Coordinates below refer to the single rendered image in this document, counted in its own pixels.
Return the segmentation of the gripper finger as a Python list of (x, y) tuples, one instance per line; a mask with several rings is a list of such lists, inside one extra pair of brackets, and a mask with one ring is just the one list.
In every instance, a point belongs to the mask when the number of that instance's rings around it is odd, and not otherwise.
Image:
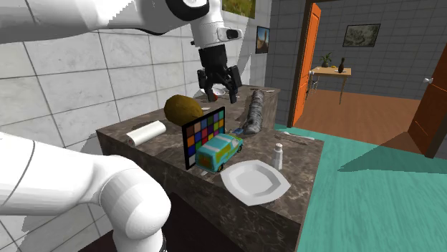
[(210, 76), (207, 75), (205, 69), (199, 69), (197, 71), (198, 75), (198, 83), (199, 87), (203, 89), (208, 97), (209, 102), (215, 102), (216, 98), (214, 96), (212, 87), (213, 87), (213, 81)]
[(237, 93), (239, 91), (241, 83), (241, 76), (239, 74), (239, 68), (237, 65), (225, 68), (221, 73), (221, 84), (223, 84), (229, 91), (230, 103), (237, 102)]

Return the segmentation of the brown round fruit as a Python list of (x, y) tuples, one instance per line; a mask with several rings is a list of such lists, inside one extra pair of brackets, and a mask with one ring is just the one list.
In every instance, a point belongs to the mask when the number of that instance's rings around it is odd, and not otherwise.
[(203, 110), (197, 101), (180, 94), (166, 100), (163, 110), (166, 119), (178, 126), (203, 116)]

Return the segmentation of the grey mottled roll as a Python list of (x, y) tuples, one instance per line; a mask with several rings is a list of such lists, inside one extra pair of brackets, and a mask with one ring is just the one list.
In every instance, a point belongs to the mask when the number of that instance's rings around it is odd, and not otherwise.
[(243, 133), (245, 135), (252, 135), (261, 131), (263, 106), (264, 93), (260, 89), (255, 89), (249, 100), (248, 114), (243, 125)]

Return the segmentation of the colour checker chart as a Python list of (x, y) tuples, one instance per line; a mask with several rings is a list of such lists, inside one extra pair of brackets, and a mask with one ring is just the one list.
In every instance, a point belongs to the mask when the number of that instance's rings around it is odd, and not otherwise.
[(186, 170), (195, 165), (197, 150), (219, 133), (225, 133), (225, 107), (220, 107), (181, 127)]

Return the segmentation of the orange door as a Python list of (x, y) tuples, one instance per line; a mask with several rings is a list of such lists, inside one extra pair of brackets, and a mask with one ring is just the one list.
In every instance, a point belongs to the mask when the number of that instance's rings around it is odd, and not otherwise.
[(297, 123), (304, 110), (320, 17), (321, 9), (316, 0), (306, 0), (289, 110), (290, 127)]

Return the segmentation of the teal toy van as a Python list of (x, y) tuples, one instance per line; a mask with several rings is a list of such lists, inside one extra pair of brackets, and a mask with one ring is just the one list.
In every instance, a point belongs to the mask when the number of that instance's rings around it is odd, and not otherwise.
[(210, 173), (219, 173), (238, 152), (244, 140), (235, 135), (219, 133), (199, 147), (195, 155), (196, 166)]

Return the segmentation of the white paper towel roll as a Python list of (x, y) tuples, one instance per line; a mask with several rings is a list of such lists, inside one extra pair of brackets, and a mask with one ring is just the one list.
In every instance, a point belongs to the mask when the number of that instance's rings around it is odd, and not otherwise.
[(136, 147), (163, 134), (165, 131), (166, 126), (159, 120), (156, 120), (155, 122), (128, 132), (125, 142), (131, 147)]

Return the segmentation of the silver spoon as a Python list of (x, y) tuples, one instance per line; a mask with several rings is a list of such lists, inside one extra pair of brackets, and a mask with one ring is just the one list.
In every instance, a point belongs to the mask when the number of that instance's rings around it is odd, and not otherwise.
[(285, 135), (290, 135), (290, 136), (292, 136), (292, 137), (299, 137), (299, 138), (308, 139), (308, 140), (315, 140), (313, 137), (307, 137), (307, 136), (295, 135), (295, 134), (291, 134), (291, 133), (286, 132), (286, 131), (283, 131), (282, 133), (284, 133)]

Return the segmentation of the white salt shaker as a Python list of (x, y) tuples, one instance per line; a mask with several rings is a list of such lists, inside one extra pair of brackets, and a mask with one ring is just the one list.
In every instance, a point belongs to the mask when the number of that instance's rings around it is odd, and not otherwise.
[(271, 159), (271, 166), (277, 170), (282, 169), (283, 165), (283, 145), (281, 143), (276, 143), (274, 146), (274, 154)]

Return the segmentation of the wooden table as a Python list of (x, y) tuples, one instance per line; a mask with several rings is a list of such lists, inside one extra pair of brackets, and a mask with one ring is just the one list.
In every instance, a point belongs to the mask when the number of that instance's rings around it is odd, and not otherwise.
[(341, 59), (340, 65), (337, 69), (335, 69), (334, 67), (331, 67), (329, 65), (329, 63), (332, 61), (331, 60), (331, 52), (322, 56), (320, 58), (320, 61), (322, 62), (322, 65), (320, 67), (315, 67), (314, 69), (311, 69), (309, 71), (309, 84), (308, 84), (308, 88), (307, 88), (307, 93), (306, 93), (306, 97), (308, 97), (309, 94), (313, 92), (317, 91), (317, 86), (319, 83), (319, 78), (321, 76), (324, 77), (339, 77), (342, 78), (342, 87), (340, 90), (340, 100), (339, 100), (339, 104), (341, 104), (342, 102), (342, 95), (345, 89), (345, 85), (347, 82), (347, 79), (351, 76), (351, 69), (344, 67), (344, 63), (345, 63), (345, 58), (343, 57)]

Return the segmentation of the white square plate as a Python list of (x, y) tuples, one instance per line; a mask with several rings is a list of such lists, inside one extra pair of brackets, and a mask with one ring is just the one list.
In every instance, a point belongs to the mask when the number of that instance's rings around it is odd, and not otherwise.
[(233, 164), (221, 172), (221, 179), (226, 189), (247, 206), (273, 202), (291, 187), (278, 170), (260, 160)]

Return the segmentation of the brown door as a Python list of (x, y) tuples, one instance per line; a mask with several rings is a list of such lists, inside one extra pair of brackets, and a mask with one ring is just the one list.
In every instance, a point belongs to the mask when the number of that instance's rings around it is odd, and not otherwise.
[(447, 135), (447, 44), (427, 83), (408, 134), (427, 158), (434, 158)]

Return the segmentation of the desert wall picture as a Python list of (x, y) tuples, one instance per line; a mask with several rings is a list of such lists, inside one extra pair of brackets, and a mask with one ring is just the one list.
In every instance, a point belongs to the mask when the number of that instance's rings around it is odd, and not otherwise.
[(258, 26), (256, 28), (256, 54), (265, 54), (269, 51), (269, 28)]

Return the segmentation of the green wall picture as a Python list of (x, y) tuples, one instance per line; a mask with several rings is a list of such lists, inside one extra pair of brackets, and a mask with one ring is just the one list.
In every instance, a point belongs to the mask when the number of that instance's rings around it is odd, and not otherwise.
[(224, 11), (245, 16), (251, 19), (255, 18), (256, 0), (221, 0)]

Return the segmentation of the dark framed wall picture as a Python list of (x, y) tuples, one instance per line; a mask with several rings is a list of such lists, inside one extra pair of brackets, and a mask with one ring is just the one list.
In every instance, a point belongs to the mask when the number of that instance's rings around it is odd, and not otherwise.
[(374, 47), (380, 24), (348, 25), (343, 47)]

